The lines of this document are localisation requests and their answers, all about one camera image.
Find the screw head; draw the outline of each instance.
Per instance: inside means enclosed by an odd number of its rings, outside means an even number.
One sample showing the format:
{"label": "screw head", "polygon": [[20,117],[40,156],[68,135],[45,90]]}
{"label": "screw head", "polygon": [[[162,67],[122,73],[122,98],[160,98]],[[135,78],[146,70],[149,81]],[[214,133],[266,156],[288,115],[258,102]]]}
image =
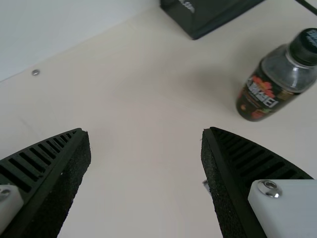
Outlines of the screw head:
{"label": "screw head", "polygon": [[9,189],[4,189],[1,190],[0,192],[0,202],[4,201],[9,195],[10,195],[11,191]]}
{"label": "screw head", "polygon": [[35,69],[35,70],[32,71],[32,75],[33,76],[37,76],[39,74],[40,74],[40,71],[38,69]]}
{"label": "screw head", "polygon": [[282,195],[282,189],[270,180],[260,180],[258,182],[258,189],[269,197],[279,198]]}

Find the black box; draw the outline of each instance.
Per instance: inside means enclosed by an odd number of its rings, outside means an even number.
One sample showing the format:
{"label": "black box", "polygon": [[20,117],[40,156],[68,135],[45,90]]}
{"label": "black box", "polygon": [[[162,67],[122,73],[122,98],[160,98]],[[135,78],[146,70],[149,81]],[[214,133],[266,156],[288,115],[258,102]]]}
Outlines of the black box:
{"label": "black box", "polygon": [[196,40],[264,0],[161,0],[161,8]]}

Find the bottle cap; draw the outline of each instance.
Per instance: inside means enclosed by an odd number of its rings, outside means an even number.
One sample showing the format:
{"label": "bottle cap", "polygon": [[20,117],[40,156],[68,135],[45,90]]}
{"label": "bottle cap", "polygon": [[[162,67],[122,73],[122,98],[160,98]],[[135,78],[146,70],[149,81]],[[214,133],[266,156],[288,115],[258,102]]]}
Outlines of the bottle cap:
{"label": "bottle cap", "polygon": [[317,29],[301,31],[291,42],[290,55],[295,61],[305,66],[317,65]]}

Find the plastic bottle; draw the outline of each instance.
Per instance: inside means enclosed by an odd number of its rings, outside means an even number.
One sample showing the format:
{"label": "plastic bottle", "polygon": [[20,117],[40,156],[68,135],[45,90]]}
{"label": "plastic bottle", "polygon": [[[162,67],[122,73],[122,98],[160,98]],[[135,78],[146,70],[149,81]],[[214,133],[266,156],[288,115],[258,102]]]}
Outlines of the plastic bottle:
{"label": "plastic bottle", "polygon": [[265,56],[237,100],[239,114],[260,121],[309,89],[317,79],[317,29],[300,32],[290,44]]}

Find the white table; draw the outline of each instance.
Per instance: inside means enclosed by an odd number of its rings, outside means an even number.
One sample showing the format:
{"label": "white table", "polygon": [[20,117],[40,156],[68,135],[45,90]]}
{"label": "white table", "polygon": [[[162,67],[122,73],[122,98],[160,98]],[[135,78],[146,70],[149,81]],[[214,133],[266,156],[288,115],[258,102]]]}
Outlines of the white table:
{"label": "white table", "polygon": [[81,127],[92,163],[59,238],[220,238],[202,185],[204,128],[317,177],[317,86],[261,122],[235,110],[259,60],[316,23],[293,0],[267,0],[192,41],[159,8],[147,11],[1,83],[1,157]]}

